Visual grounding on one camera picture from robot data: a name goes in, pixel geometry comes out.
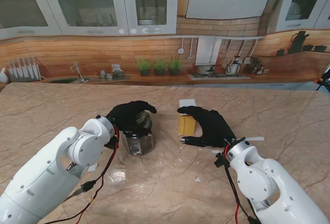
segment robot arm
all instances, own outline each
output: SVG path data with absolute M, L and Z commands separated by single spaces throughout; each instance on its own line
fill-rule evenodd
M 238 186 L 262 224 L 329 224 L 285 169 L 276 160 L 262 158 L 248 141 L 230 146 L 226 159 L 237 172 Z M 269 198 L 278 190 L 280 196 L 272 203 Z
M 0 198 L 0 222 L 38 223 L 65 201 L 114 133 L 111 122 L 100 115 L 80 130 L 62 130 L 14 175 Z M 71 161 L 65 167 L 63 157 Z

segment stove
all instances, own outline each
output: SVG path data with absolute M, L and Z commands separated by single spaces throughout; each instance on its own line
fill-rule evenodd
M 234 80 L 234 79 L 250 79 L 250 77 L 247 76 L 242 76 L 240 74 L 236 75 L 225 75 L 225 74 L 217 74 L 217 73 L 212 73 L 209 75 L 206 74 L 198 74 L 198 73 L 193 73 L 192 75 L 188 75 L 188 77 L 191 80 L 207 80 L 207 79 L 224 79 L 224 80 Z

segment glass jar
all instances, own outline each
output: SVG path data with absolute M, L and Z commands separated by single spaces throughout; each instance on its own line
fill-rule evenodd
M 154 140 L 152 136 L 153 121 L 150 115 L 143 111 L 136 116 L 136 123 L 140 127 L 147 129 L 148 135 L 137 135 L 129 131 L 122 132 L 122 141 L 126 150 L 135 155 L 142 156 L 149 153 L 154 148 Z

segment glass cabinet door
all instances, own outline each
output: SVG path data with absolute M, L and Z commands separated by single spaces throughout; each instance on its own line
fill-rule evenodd
M 330 29 L 330 0 L 326 2 L 324 8 L 315 24 L 315 28 Z
M 326 0 L 284 0 L 276 31 L 314 28 Z
M 0 0 L 0 39 L 58 34 L 61 31 L 46 0 Z
M 175 33 L 177 0 L 125 0 L 131 35 Z
M 66 35 L 127 35 L 124 0 L 48 0 Z

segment green herb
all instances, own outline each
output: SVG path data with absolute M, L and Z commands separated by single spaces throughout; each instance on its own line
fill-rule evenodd
M 171 61 L 169 62 L 169 69 L 176 70 L 181 68 L 181 59 L 178 55 L 172 57 Z
M 139 69 L 139 70 L 149 70 L 150 67 L 151 67 L 151 63 L 144 59 L 144 58 L 141 58 L 140 60 L 137 59 L 136 60 L 136 67 Z
M 154 68 L 156 70 L 164 70 L 165 67 L 166 67 L 166 61 L 164 59 L 157 58 L 154 64 Z

